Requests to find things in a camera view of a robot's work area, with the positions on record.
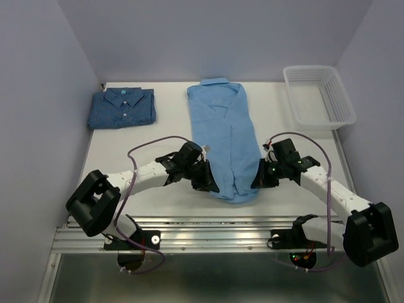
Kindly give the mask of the light blue long sleeve shirt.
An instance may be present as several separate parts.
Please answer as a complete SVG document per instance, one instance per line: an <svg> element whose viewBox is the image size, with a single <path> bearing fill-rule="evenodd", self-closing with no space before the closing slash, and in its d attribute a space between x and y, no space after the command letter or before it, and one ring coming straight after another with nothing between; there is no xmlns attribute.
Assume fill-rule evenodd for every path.
<svg viewBox="0 0 404 303"><path fill-rule="evenodd" d="M232 204L256 199L251 184L261 152L244 87L226 78L205 79L190 86L187 97L193 141L211 149L208 160L219 188L212 195Z"/></svg>

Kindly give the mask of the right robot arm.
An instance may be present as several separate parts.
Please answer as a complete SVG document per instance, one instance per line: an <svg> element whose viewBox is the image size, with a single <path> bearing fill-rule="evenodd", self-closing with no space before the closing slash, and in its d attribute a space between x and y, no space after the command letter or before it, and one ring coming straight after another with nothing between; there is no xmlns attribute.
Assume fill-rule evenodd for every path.
<svg viewBox="0 0 404 303"><path fill-rule="evenodd" d="M342 250L361 268L399 248L391 209L371 203L343 186L311 156L302 157L290 139L268 140L266 156L259 161L253 189L274 188L282 179L295 182L326 205L326 218L309 214L297 217L288 229L273 229L267 245L274 250L302 250L290 254L294 266L312 270L316 249Z"/></svg>

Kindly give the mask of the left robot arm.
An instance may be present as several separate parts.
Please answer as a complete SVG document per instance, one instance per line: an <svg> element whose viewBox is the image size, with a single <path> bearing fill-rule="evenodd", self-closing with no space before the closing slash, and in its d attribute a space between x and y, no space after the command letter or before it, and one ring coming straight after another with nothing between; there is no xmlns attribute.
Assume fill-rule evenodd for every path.
<svg viewBox="0 0 404 303"><path fill-rule="evenodd" d="M132 195L182 179L189 180L196 191L219 191L206 149L192 141L133 170L115 174L91 171L66 202L66 209L88 237L103 234L128 249L157 251L161 233L143 231L133 218L123 214L124 205Z"/></svg>

